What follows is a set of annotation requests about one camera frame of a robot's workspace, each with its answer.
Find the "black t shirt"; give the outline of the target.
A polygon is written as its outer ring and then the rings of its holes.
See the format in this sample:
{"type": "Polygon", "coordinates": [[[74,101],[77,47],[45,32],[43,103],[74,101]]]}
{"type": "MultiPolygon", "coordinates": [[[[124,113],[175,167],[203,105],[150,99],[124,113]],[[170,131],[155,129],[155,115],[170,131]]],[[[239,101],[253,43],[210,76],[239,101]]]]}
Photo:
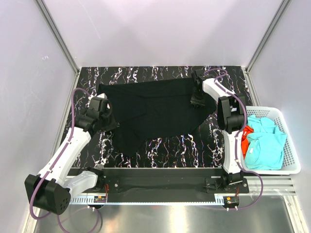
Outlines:
{"type": "Polygon", "coordinates": [[[113,147],[126,156],[134,156],[147,139],[190,134],[216,111],[215,100],[205,95],[204,106],[194,107],[190,100],[194,89],[191,78],[98,86],[106,94],[113,116],[113,147]]]}

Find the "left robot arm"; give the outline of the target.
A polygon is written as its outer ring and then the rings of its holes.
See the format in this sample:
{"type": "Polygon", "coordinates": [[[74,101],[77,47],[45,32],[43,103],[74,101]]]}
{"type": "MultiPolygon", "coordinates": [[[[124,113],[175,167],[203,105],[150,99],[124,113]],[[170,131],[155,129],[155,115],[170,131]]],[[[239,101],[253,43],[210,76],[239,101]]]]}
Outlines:
{"type": "Polygon", "coordinates": [[[83,114],[74,118],[74,125],[50,161],[37,175],[28,175],[25,188],[30,204],[30,213],[37,218],[33,208],[61,215],[67,209],[71,198],[88,189],[100,191],[105,186],[103,171],[87,168],[74,178],[67,175],[83,148],[98,132],[111,131],[118,127],[112,114],[112,103],[106,94],[99,94],[90,100],[83,114]]]}

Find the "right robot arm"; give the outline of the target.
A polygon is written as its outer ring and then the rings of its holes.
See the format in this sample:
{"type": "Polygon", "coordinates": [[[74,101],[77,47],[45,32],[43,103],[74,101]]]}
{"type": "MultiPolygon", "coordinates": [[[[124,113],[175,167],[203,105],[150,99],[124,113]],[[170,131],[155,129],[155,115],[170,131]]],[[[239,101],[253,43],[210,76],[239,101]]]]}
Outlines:
{"type": "Polygon", "coordinates": [[[223,174],[214,182],[206,181],[206,189],[237,194],[243,188],[244,179],[241,141],[247,123],[245,98],[225,88],[217,77],[202,70],[193,71],[191,77],[194,81],[191,104],[195,107],[206,106],[206,95],[216,101],[217,123],[225,141],[223,174]]]}

